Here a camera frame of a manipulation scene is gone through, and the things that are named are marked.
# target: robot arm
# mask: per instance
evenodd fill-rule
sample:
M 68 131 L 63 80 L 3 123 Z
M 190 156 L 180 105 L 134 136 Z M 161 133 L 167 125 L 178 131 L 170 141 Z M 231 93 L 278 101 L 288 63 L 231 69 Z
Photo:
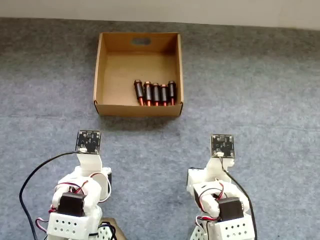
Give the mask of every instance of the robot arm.
M 233 136 L 212 134 L 208 164 L 188 170 L 186 189 L 203 213 L 196 217 L 191 240 L 198 239 L 200 232 L 201 240 L 255 239 L 253 219 L 247 214 L 249 199 L 226 173 L 234 165 L 234 156 Z
M 96 239 L 94 234 L 102 218 L 98 203 L 111 194 L 111 168 L 102 167 L 100 138 L 100 131 L 79 131 L 76 151 L 80 165 L 55 187 L 46 231 L 48 240 Z

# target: white wall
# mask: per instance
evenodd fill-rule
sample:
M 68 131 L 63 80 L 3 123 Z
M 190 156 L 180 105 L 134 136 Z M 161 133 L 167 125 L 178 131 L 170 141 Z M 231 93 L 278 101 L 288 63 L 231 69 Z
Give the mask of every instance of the white wall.
M 0 0 L 0 17 L 320 30 L 320 0 Z

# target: box handle hole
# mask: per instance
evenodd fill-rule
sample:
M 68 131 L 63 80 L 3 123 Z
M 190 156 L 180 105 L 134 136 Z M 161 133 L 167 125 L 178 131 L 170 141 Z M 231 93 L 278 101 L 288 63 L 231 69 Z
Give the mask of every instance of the box handle hole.
M 149 37 L 134 37 L 131 43 L 133 45 L 147 46 L 151 44 L 151 39 Z

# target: gray carpet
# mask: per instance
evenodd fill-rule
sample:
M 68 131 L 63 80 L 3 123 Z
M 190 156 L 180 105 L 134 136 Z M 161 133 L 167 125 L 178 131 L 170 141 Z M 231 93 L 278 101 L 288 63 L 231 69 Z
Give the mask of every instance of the gray carpet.
M 103 31 L 181 33 L 181 117 L 98 116 Z M 230 172 L 252 198 L 259 240 L 319 239 L 319 96 L 316 31 L 0 18 L 0 239 L 32 239 L 20 187 L 42 161 L 72 151 L 78 129 L 103 131 L 113 188 L 101 207 L 129 240 L 188 239 L 200 211 L 186 173 L 206 165 L 211 132 L 234 134 Z M 77 164 L 66 156 L 34 176 L 24 194 L 34 219 L 48 218 L 53 187 Z

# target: cardboard box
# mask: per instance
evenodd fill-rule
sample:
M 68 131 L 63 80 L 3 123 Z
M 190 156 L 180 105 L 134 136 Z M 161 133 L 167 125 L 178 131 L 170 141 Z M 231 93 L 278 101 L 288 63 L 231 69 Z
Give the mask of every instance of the cardboard box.
M 176 105 L 140 106 L 136 79 L 175 81 Z M 103 32 L 99 37 L 93 103 L 100 115 L 179 116 L 184 102 L 181 39 L 178 33 Z

